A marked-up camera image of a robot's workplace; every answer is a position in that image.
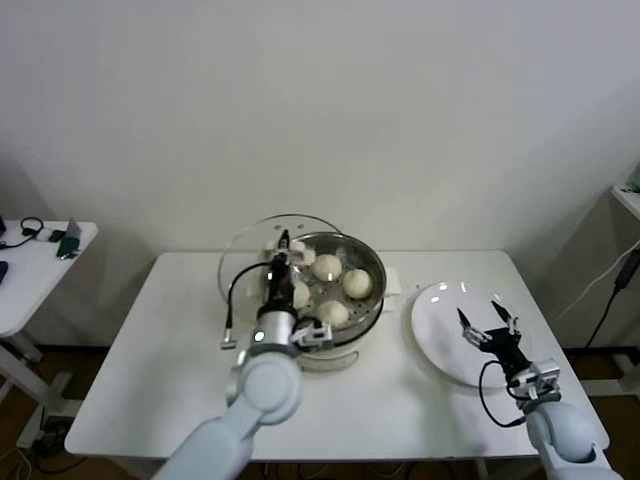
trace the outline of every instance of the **table leg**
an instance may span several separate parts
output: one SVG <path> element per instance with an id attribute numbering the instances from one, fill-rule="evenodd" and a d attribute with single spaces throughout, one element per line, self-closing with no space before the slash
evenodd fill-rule
<path id="1" fill-rule="evenodd" d="M 633 366 L 626 355 L 614 355 L 623 376 L 620 379 L 583 380 L 582 388 L 590 397 L 635 395 L 640 400 L 640 365 Z"/>
<path id="2" fill-rule="evenodd" d="M 0 346 L 0 375 L 47 408 L 62 410 L 65 406 L 65 400 L 60 393 L 47 385 L 2 346 Z"/>
<path id="3" fill-rule="evenodd" d="M 43 421 L 46 422 L 50 416 L 73 418 L 82 402 L 62 398 L 62 392 L 71 380 L 69 372 L 58 373 L 51 385 L 48 385 L 29 370 L 24 361 L 25 359 L 18 360 L 0 346 L 0 375 L 5 377 L 7 389 L 10 385 L 15 385 L 39 403 L 16 443 L 19 448 L 29 449 L 38 436 Z"/>
<path id="4" fill-rule="evenodd" d="M 30 362 L 37 363 L 42 360 L 42 352 L 38 350 L 26 334 L 16 333 L 15 335 L 4 338 L 3 340 L 17 348 Z"/>

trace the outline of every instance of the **cable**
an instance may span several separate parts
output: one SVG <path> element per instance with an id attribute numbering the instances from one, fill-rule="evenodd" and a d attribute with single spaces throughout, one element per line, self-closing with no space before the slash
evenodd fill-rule
<path id="1" fill-rule="evenodd" d="M 235 288 L 236 283 L 238 283 L 240 278 L 242 278 L 242 276 L 245 273 L 250 272 L 251 270 L 254 270 L 256 268 L 268 267 L 269 265 L 271 265 L 271 262 L 255 263 L 253 265 L 248 266 L 244 270 L 241 270 L 240 273 L 238 273 L 235 276 L 235 278 L 231 282 L 231 286 L 229 287 L 229 294 L 227 295 L 227 321 L 224 324 L 224 328 L 233 328 L 233 302 L 232 302 L 232 298 L 233 298 L 233 289 Z"/>
<path id="2" fill-rule="evenodd" d="M 37 222 L 38 228 L 34 229 L 34 228 L 26 227 L 25 226 L 26 222 Z M 36 238 L 38 234 L 44 229 L 44 222 L 40 220 L 38 217 L 24 217 L 22 220 L 20 220 L 20 228 L 22 229 L 23 234 L 24 232 L 29 232 L 27 238 L 22 242 L 15 243 L 13 245 L 7 245 L 7 242 L 0 242 L 0 250 L 7 250 L 9 248 L 18 248 L 24 245 L 25 243 L 30 242 L 31 240 Z"/>
<path id="3" fill-rule="evenodd" d="M 515 393 L 513 393 L 509 388 L 509 385 L 507 385 L 507 394 L 514 400 L 521 400 L 523 402 L 526 402 L 527 400 L 531 400 L 529 397 L 520 397 L 519 395 L 516 395 Z"/>
<path id="4" fill-rule="evenodd" d="M 584 348 L 589 348 L 591 346 L 591 342 L 593 342 L 593 340 L 596 338 L 596 335 L 598 334 L 598 331 L 600 330 L 600 327 L 602 327 L 602 324 L 604 323 L 605 319 L 607 318 L 607 315 L 609 315 L 609 309 L 611 308 L 611 304 L 615 300 L 616 296 L 618 296 L 618 293 L 620 293 L 620 288 L 614 287 L 613 292 L 611 293 L 611 296 L 609 297 L 609 301 L 607 302 L 607 306 L 604 309 L 604 313 L 602 314 L 602 318 L 598 322 L 598 325 L 596 326 L 595 330 L 591 334 L 591 338 L 589 338 L 589 341 L 584 346 Z"/>
<path id="5" fill-rule="evenodd" d="M 451 464 L 449 462 L 442 462 L 442 464 L 447 468 L 451 480 L 456 480 L 456 474 L 453 472 L 453 467 L 451 466 Z"/>
<path id="6" fill-rule="evenodd" d="M 27 458 L 27 456 L 24 453 L 22 453 L 22 451 L 19 448 L 16 448 L 16 451 L 22 457 L 22 462 L 20 463 L 20 466 L 16 471 L 16 478 L 20 480 L 20 472 L 22 471 L 22 467 L 26 464 L 28 467 L 28 472 L 27 472 L 27 478 L 25 480 L 30 480 L 31 474 L 33 473 L 33 468 L 31 467 L 31 463 L 29 462 L 29 459 Z"/>
<path id="7" fill-rule="evenodd" d="M 36 468 L 38 469 L 38 471 L 40 473 L 44 473 L 45 475 L 59 475 L 61 473 L 68 472 L 69 470 L 73 470 L 74 468 L 80 466 L 81 464 L 83 464 L 86 461 L 87 461 L 87 457 L 84 457 L 84 458 L 81 458 L 76 463 L 72 463 L 71 465 L 68 465 L 66 467 L 60 468 L 58 470 L 49 470 L 47 468 L 44 468 L 42 465 L 40 465 L 40 460 L 38 460 L 38 456 L 37 455 L 34 455 L 34 457 L 33 457 L 33 463 L 35 464 Z"/>
<path id="8" fill-rule="evenodd" d="M 302 464 L 299 463 L 298 464 L 298 478 L 300 480 L 312 480 L 314 478 L 318 478 L 320 475 L 322 475 L 324 473 L 324 471 L 329 468 L 329 464 L 325 463 L 322 467 L 320 467 L 320 470 L 318 470 L 316 473 L 312 473 L 311 475 L 304 475 L 302 473 Z"/>
<path id="9" fill-rule="evenodd" d="M 417 463 L 412 463 L 411 465 L 409 465 L 409 469 L 404 474 L 404 480 L 410 480 L 411 479 L 411 474 L 413 473 L 413 471 L 416 469 L 417 466 L 418 466 Z"/>
<path id="10" fill-rule="evenodd" d="M 43 467 L 40 461 L 44 458 L 52 458 L 56 455 L 64 452 L 64 439 L 71 428 L 71 422 L 66 419 L 57 419 L 47 422 L 43 425 L 45 419 L 44 409 L 42 410 L 42 416 L 40 417 L 40 430 L 44 434 L 34 442 L 33 444 L 33 463 L 36 468 L 45 475 L 58 475 L 68 472 L 84 463 L 87 458 L 81 458 L 77 462 L 67 465 L 66 467 L 50 470 Z"/>
<path id="11" fill-rule="evenodd" d="M 12 452 L 17 452 L 18 455 L 20 455 L 20 462 L 11 469 L 11 471 L 9 472 L 9 474 L 5 477 L 5 480 L 8 480 L 9 478 L 11 478 L 13 476 L 13 474 L 16 474 L 16 478 L 18 480 L 20 480 L 20 472 L 22 472 L 22 467 L 26 464 L 27 465 L 27 477 L 25 480 L 29 480 L 31 478 L 31 474 L 32 474 L 32 467 L 31 467 L 31 462 L 29 462 L 29 459 L 27 458 L 27 456 L 22 453 L 22 451 L 17 448 L 17 447 L 13 447 L 10 448 L 9 450 L 7 450 L 6 452 L 4 452 L 1 456 L 0 456 L 0 461 L 4 460 L 5 458 L 7 458 L 9 456 L 10 453 Z"/>
<path id="12" fill-rule="evenodd" d="M 582 293 L 580 294 L 580 296 L 578 298 L 576 298 L 573 302 L 571 302 L 569 304 L 569 306 L 567 308 L 565 308 L 562 313 L 560 315 L 558 315 L 556 317 L 556 319 L 554 320 L 554 322 L 557 322 L 558 320 L 560 320 L 562 317 L 564 317 L 569 310 L 571 310 L 573 307 L 575 307 L 578 302 L 580 302 L 580 300 L 582 300 L 585 295 L 589 292 L 589 290 L 591 290 L 591 287 L 593 287 L 596 283 L 598 283 L 600 280 L 602 280 L 604 277 L 606 277 L 607 275 L 609 275 L 617 266 L 618 263 L 620 263 L 620 261 L 626 257 L 628 254 L 630 254 L 631 252 L 633 252 L 636 248 L 640 247 L 640 240 L 638 240 L 636 243 L 633 244 L 633 246 L 631 248 L 629 248 L 629 250 L 625 251 L 622 255 L 620 255 L 615 262 L 613 262 L 613 264 L 607 269 L 605 270 L 605 272 L 596 277 L 595 279 L 592 280 L 592 282 L 587 285 L 587 287 L 582 291 Z"/>
<path id="13" fill-rule="evenodd" d="M 487 407 L 487 403 L 484 401 L 484 392 L 482 391 L 482 378 L 484 377 L 484 372 L 487 369 L 487 367 L 493 364 L 500 365 L 500 362 L 498 362 L 497 360 L 491 360 L 485 363 L 484 366 L 482 367 L 482 370 L 480 370 L 480 378 L 478 379 L 478 393 L 480 394 L 480 402 L 482 402 L 482 408 L 484 408 L 485 413 L 489 416 L 491 421 L 501 428 L 511 428 L 511 427 L 517 427 L 518 425 L 522 425 L 525 422 L 524 417 L 516 418 L 515 420 L 509 423 L 499 422 L 498 420 L 496 420 L 496 417 L 494 417 L 491 414 L 491 412 L 489 411 L 489 408 Z"/>
<path id="14" fill-rule="evenodd" d="M 389 472 L 389 473 L 381 473 L 381 472 L 377 471 L 375 468 L 373 468 L 370 465 L 367 465 L 367 469 L 378 478 L 393 478 L 397 474 L 400 473 L 400 471 L 404 468 L 404 466 L 405 466 L 405 464 L 401 463 L 398 468 L 396 468 L 395 470 L 393 470 L 392 472 Z"/>

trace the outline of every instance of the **white shelf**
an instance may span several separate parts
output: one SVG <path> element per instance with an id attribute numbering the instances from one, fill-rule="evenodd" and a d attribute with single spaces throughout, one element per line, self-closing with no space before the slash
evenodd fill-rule
<path id="1" fill-rule="evenodd" d="M 640 220 L 640 193 L 635 192 L 630 185 L 616 185 L 611 193 Z"/>

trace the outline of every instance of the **white plate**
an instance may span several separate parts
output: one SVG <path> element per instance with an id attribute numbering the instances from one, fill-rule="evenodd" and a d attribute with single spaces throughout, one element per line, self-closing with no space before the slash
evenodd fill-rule
<path id="1" fill-rule="evenodd" d="M 429 360 L 447 375 L 475 387 L 478 386 L 482 366 L 496 358 L 462 338 L 458 308 L 479 330 L 506 326 L 491 300 L 505 307 L 512 316 L 518 316 L 505 298 L 465 282 L 443 282 L 427 288 L 418 296 L 411 312 L 413 334 Z M 520 349 L 527 358 L 531 358 L 531 343 L 526 336 L 520 341 Z M 482 385 L 487 388 L 506 385 L 500 366 L 487 368 Z"/>

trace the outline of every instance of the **black cable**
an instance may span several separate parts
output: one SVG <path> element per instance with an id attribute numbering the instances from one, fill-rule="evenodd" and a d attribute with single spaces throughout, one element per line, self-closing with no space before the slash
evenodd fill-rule
<path id="1" fill-rule="evenodd" d="M 531 400 L 529 397 L 521 397 L 519 395 L 516 395 L 515 393 L 513 393 L 511 391 L 511 389 L 509 388 L 509 385 L 507 385 L 507 394 L 513 398 L 514 400 L 521 400 L 523 402 L 526 402 L 527 400 Z"/>
<path id="2" fill-rule="evenodd" d="M 417 463 L 412 463 L 411 465 L 409 465 L 409 469 L 404 474 L 404 480 L 410 480 L 411 479 L 411 474 L 413 473 L 413 471 L 415 470 L 415 468 L 417 466 L 418 466 Z"/>
<path id="3" fill-rule="evenodd" d="M 35 228 L 26 227 L 25 226 L 26 222 L 37 222 L 38 228 L 35 229 Z M 0 250 L 7 250 L 9 248 L 18 248 L 24 245 L 25 243 L 30 242 L 31 240 L 36 238 L 38 234 L 44 229 L 44 222 L 40 220 L 38 217 L 24 217 L 22 220 L 20 220 L 20 228 L 22 229 L 23 232 L 25 231 L 30 232 L 27 238 L 22 242 L 15 243 L 13 245 L 7 245 L 6 242 L 0 242 Z"/>
<path id="4" fill-rule="evenodd" d="M 496 417 L 494 417 L 491 414 L 491 412 L 489 411 L 489 408 L 487 407 L 487 403 L 484 401 L 484 392 L 482 391 L 482 378 L 484 377 L 484 372 L 487 369 L 487 367 L 492 364 L 500 365 L 500 362 L 498 362 L 497 360 L 491 360 L 485 363 L 484 366 L 482 367 L 482 370 L 480 370 L 480 378 L 478 379 L 478 393 L 480 394 L 480 402 L 482 402 L 482 408 L 484 408 L 485 413 L 489 416 L 491 421 L 501 428 L 511 428 L 511 427 L 517 427 L 518 425 L 522 425 L 525 422 L 524 417 L 516 418 L 515 420 L 509 423 L 499 422 L 498 420 L 496 420 Z"/>
<path id="5" fill-rule="evenodd" d="M 451 480 L 456 480 L 456 474 L 453 472 L 453 467 L 451 466 L 451 464 L 449 462 L 442 462 L 442 464 L 447 467 L 447 471 L 449 472 Z"/>
<path id="6" fill-rule="evenodd" d="M 72 463 L 71 465 L 60 468 L 58 470 L 49 470 L 47 468 L 44 468 L 42 465 L 40 465 L 40 460 L 38 459 L 37 455 L 33 456 L 33 463 L 35 464 L 36 468 L 38 469 L 38 471 L 40 471 L 40 473 L 44 473 L 45 475 L 59 475 L 61 473 L 68 472 L 69 470 L 73 470 L 74 468 L 82 465 L 86 461 L 87 461 L 87 457 L 81 458 L 76 463 Z"/>
<path id="7" fill-rule="evenodd" d="M 596 335 L 598 334 L 598 331 L 600 330 L 600 327 L 602 327 L 602 324 L 604 323 L 605 319 L 607 318 L 607 315 L 609 315 L 609 309 L 611 308 L 611 304 L 613 303 L 615 298 L 618 296 L 618 293 L 620 293 L 620 290 L 621 289 L 618 286 L 615 286 L 613 288 L 613 292 L 611 293 L 611 296 L 609 297 L 609 301 L 607 302 L 607 306 L 604 309 L 604 313 L 602 314 L 602 318 L 598 322 L 598 325 L 596 326 L 595 330 L 591 334 L 591 338 L 589 339 L 587 344 L 584 346 L 584 348 L 589 348 L 591 346 L 591 343 L 593 342 L 593 340 L 596 338 Z"/>
<path id="8" fill-rule="evenodd" d="M 224 328 L 232 328 L 233 327 L 233 289 L 236 286 L 236 283 L 238 283 L 240 278 L 242 278 L 242 276 L 245 273 L 250 272 L 251 270 L 254 270 L 256 268 L 268 267 L 269 265 L 271 265 L 271 262 L 255 263 L 255 264 L 250 265 L 247 268 L 241 270 L 240 273 L 238 273 L 235 276 L 235 278 L 231 282 L 231 286 L 229 287 L 229 294 L 227 295 L 227 321 L 224 324 Z"/>

